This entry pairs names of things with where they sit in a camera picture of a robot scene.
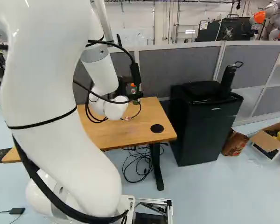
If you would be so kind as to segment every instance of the black machine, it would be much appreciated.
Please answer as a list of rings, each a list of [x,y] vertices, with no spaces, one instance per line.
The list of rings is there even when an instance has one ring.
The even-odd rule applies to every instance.
[[[254,34],[249,19],[250,17],[230,14],[222,20],[207,22],[206,29],[199,28],[196,42],[249,41]]]
[[[231,92],[239,67],[227,66],[221,83],[202,81],[172,86],[169,119],[177,140],[170,145],[178,166],[218,158],[244,100]]]

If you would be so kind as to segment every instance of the cardboard box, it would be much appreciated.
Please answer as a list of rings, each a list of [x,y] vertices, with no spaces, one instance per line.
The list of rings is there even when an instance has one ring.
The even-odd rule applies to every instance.
[[[248,141],[249,138],[247,136],[232,129],[230,136],[225,142],[222,154],[225,156],[239,156]]]
[[[274,124],[272,126],[266,127],[253,137],[251,137],[252,146],[262,152],[268,160],[274,160],[275,158],[280,156],[280,141],[267,134],[265,131],[280,131],[280,123]]]

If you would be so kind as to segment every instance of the white floor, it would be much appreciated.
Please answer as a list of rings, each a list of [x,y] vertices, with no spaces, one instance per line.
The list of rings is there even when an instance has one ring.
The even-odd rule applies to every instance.
[[[244,134],[280,122],[280,118],[235,127]],[[0,149],[13,146],[0,114]],[[121,172],[128,155],[123,150],[107,153]],[[145,198],[173,200],[175,224],[280,224],[280,163],[264,163],[250,147],[239,157],[219,156],[215,162],[179,168],[171,149],[161,155],[165,190],[156,189],[153,175],[136,184],[123,182],[123,193]],[[134,170],[127,174],[133,177]],[[28,175],[21,163],[0,164],[0,210],[26,207],[15,224],[49,224],[25,200]],[[0,214],[0,224],[14,219]]]

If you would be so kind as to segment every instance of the wooden desk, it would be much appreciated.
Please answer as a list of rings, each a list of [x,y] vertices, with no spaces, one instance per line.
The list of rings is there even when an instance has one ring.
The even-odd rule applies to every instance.
[[[107,120],[100,124],[92,123],[85,114],[85,106],[78,105],[78,112],[85,131],[91,140],[102,150],[107,151],[115,148],[150,144],[152,162],[158,189],[164,189],[160,170],[160,142],[175,140],[177,135],[171,126],[157,97],[141,99],[142,110],[132,120]],[[139,105],[129,104],[125,116],[133,116],[139,111]],[[153,133],[150,127],[160,124],[164,127],[162,133]],[[12,148],[2,159],[3,163],[20,162],[15,148]]]

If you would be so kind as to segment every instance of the black mini fridge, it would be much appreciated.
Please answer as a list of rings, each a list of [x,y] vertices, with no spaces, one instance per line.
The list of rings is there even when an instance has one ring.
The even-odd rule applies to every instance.
[[[230,88],[221,94],[222,83],[205,81],[172,86],[169,120],[177,140],[170,142],[170,146],[178,166],[215,161],[221,153],[244,100]]]

